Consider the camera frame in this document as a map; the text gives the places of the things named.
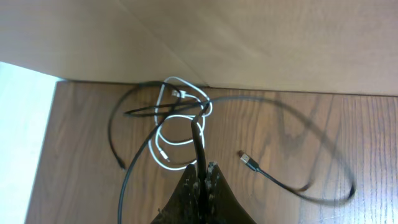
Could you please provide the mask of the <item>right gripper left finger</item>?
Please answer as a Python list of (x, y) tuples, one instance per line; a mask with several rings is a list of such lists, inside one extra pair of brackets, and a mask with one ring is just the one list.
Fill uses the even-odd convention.
[(194, 165), (188, 165), (165, 207), (151, 224), (194, 224), (199, 223), (197, 192), (194, 184), (197, 172)]

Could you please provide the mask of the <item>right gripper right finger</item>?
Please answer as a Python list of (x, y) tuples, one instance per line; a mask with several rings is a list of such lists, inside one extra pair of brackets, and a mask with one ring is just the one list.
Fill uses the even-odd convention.
[(207, 223), (256, 223), (239, 204), (216, 162), (208, 164), (206, 187), (208, 191)]

